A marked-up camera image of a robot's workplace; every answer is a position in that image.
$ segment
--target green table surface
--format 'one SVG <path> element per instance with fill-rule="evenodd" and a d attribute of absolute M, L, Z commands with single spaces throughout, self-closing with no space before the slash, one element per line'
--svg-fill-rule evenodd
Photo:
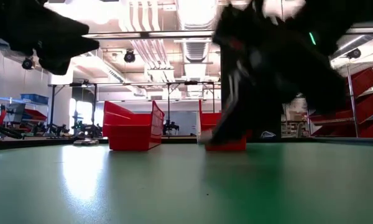
<path fill-rule="evenodd" d="M 373 146 L 0 151 L 0 223 L 373 223 Z"/>

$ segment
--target metal shelf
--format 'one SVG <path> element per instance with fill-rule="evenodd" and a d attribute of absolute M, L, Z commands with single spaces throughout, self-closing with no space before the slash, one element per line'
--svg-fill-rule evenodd
<path fill-rule="evenodd" d="M 15 99 L 12 97 L 0 97 L 0 100 L 10 101 L 10 103 L 25 103 L 27 105 L 32 105 L 32 106 L 48 106 L 46 104 L 33 102 L 28 99 Z"/>

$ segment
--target ceiling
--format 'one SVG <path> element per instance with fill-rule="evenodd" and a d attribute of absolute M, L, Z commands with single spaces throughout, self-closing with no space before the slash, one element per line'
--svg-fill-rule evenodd
<path fill-rule="evenodd" d="M 179 3 L 179 8 L 181 10 L 181 2 L 189 1 L 192 8 L 188 11 L 191 14 L 191 21 L 200 14 L 200 7 L 204 7 L 202 0 L 158 0 L 158 21 L 160 30 L 181 30 L 185 29 L 185 26 L 181 26 L 181 22 L 178 17 L 178 12 L 176 11 L 176 1 Z M 138 21 L 139 25 L 143 28 L 143 17 L 144 12 L 144 2 L 148 3 L 149 6 L 149 19 L 150 28 L 154 26 L 153 22 L 153 1 L 147 0 L 120 0 L 120 2 L 131 2 L 129 5 L 130 12 L 130 21 L 133 20 L 133 15 L 136 13 L 133 10 L 134 2 L 138 3 Z M 244 7 L 247 1 L 234 0 L 231 1 L 234 5 Z M 281 1 L 281 0 L 267 0 L 265 5 L 265 11 L 268 14 L 278 14 L 283 15 L 283 17 L 291 16 L 300 6 L 302 6 L 304 0 L 294 0 L 294 1 Z M 219 0 L 216 12 L 214 12 L 214 17 L 218 16 L 221 12 L 222 7 L 227 4 L 227 1 Z M 78 21 L 84 22 L 90 26 L 90 33 L 97 32 L 125 32 L 122 30 L 119 22 L 123 22 L 124 12 L 121 11 L 121 5 L 119 0 L 50 0 L 46 5 L 47 8 L 50 8 L 54 11 L 57 11 L 64 16 L 71 17 Z M 359 27 L 373 26 L 373 24 L 358 24 Z M 339 41 L 339 46 L 344 46 L 350 43 L 352 40 L 358 38 L 359 36 L 345 36 Z M 187 66 L 190 63 L 185 59 L 185 40 L 173 40 L 173 39 L 164 39 L 163 46 L 165 49 L 165 54 L 168 61 L 170 62 L 171 67 L 166 67 L 169 69 L 169 72 L 165 73 L 165 77 L 170 81 L 181 81 L 181 80 L 190 80 L 191 77 L 194 77 L 195 74 L 191 74 L 191 70 Z M 142 59 L 140 53 L 135 50 L 136 61 L 133 63 L 126 63 L 124 61 L 124 54 L 127 49 L 134 49 L 133 44 L 129 40 L 100 40 L 101 50 L 99 53 L 95 54 L 97 57 L 75 57 L 72 60 L 72 64 L 75 66 L 75 78 L 87 78 L 90 82 L 118 82 L 116 79 L 111 77 L 108 73 L 108 66 L 121 73 L 124 80 L 127 82 L 157 82 L 158 79 L 152 78 L 149 76 L 149 72 L 145 69 L 146 62 Z M 217 81 L 220 73 L 220 55 L 219 47 L 210 43 L 205 43 L 207 45 L 207 56 L 203 60 L 203 74 L 199 74 L 199 81 Z M 360 46 L 359 49 L 362 52 L 362 57 L 357 60 L 352 60 L 352 63 L 364 63 L 364 62 L 373 62 L 373 40 L 365 43 Z M 336 58 L 332 61 L 333 63 L 341 66 L 346 63 L 345 59 Z M 178 87 L 177 91 L 188 91 L 186 87 Z M 115 92 L 115 91 L 130 91 L 132 89 L 126 87 L 101 87 L 100 91 L 103 92 Z M 148 88 L 147 91 L 162 91 L 162 87 L 157 88 Z"/>

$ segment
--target green led light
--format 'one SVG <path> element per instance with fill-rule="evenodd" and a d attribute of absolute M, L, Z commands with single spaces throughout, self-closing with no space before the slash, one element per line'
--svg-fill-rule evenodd
<path fill-rule="evenodd" d="M 310 37 L 313 45 L 316 45 L 315 38 L 313 38 L 313 34 L 310 32 Z"/>

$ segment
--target security camera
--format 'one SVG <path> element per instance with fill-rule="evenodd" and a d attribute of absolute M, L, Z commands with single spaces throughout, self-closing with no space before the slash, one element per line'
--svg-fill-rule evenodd
<path fill-rule="evenodd" d="M 35 62 L 33 61 L 33 58 L 25 58 L 25 60 L 22 63 L 22 68 L 26 70 L 35 69 Z"/>
<path fill-rule="evenodd" d="M 136 61 L 136 55 L 134 55 L 134 50 L 128 49 L 124 55 L 124 61 L 127 63 L 132 63 Z"/>
<path fill-rule="evenodd" d="M 352 59 L 352 58 L 359 58 L 361 56 L 361 51 L 359 49 L 352 50 L 347 53 L 347 58 Z"/>

